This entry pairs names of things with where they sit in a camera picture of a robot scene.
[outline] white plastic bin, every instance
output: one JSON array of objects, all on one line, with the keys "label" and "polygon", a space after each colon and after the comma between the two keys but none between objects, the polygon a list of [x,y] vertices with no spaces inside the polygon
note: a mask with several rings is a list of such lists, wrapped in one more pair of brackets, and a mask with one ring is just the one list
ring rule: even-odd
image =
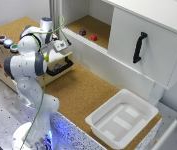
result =
[{"label": "white plastic bin", "polygon": [[110,147],[124,149],[157,113],[157,108],[124,89],[85,120]]}]

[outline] cabinet top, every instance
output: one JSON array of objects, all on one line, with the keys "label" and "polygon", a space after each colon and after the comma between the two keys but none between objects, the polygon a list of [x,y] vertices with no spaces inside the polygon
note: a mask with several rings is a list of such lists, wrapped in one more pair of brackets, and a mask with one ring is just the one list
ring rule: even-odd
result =
[{"label": "cabinet top", "polygon": [[150,22],[177,32],[177,0],[103,0]]}]

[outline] cork surface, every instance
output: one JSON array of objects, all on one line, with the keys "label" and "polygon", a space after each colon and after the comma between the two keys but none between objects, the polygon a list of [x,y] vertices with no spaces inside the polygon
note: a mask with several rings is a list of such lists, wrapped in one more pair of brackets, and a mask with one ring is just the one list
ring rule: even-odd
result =
[{"label": "cork surface", "polygon": [[[39,26],[38,23],[24,17],[0,26],[0,35],[6,35],[14,43],[18,43],[18,37],[27,25]],[[90,126],[85,122],[85,118],[117,92],[119,92],[119,89],[75,63],[71,71],[49,83],[46,86],[45,93],[51,94],[60,100],[58,110],[60,113],[108,150],[111,150],[92,133]],[[133,150],[160,119],[161,116],[157,115],[125,150]]]},{"label": "cork surface", "polygon": [[81,29],[86,30],[87,34],[84,35],[84,37],[88,40],[91,40],[92,34],[96,34],[98,36],[98,40],[93,42],[108,49],[111,30],[110,25],[99,21],[91,16],[86,16],[80,20],[66,25],[65,27],[78,34]]}]

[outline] cabinet door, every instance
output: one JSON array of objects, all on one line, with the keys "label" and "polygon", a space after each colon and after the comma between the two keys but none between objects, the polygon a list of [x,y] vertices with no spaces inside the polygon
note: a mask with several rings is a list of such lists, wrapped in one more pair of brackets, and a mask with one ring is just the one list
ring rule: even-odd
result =
[{"label": "cabinet door", "polygon": [[[148,37],[142,40],[141,60],[134,64],[133,56],[141,32]],[[167,86],[177,63],[177,34],[115,8],[108,54]]]}]

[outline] black handle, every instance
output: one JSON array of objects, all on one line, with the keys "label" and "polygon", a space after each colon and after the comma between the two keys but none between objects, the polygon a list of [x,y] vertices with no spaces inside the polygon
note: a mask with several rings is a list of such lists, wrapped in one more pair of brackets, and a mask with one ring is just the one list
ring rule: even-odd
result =
[{"label": "black handle", "polygon": [[137,62],[139,62],[141,60],[141,57],[139,57],[139,53],[141,50],[141,46],[142,46],[142,40],[145,39],[148,35],[144,32],[141,32],[141,36],[139,37],[138,41],[137,41],[137,45],[136,45],[136,49],[135,49],[135,54],[133,57],[133,63],[136,64]]},{"label": "black handle", "polygon": [[66,65],[62,66],[61,68],[55,69],[54,71],[51,71],[51,70],[49,70],[49,68],[47,68],[46,73],[49,76],[54,77],[54,76],[60,74],[61,72],[63,72],[64,70],[73,66],[73,62],[68,58],[68,56],[65,57],[65,62],[67,63]]}]

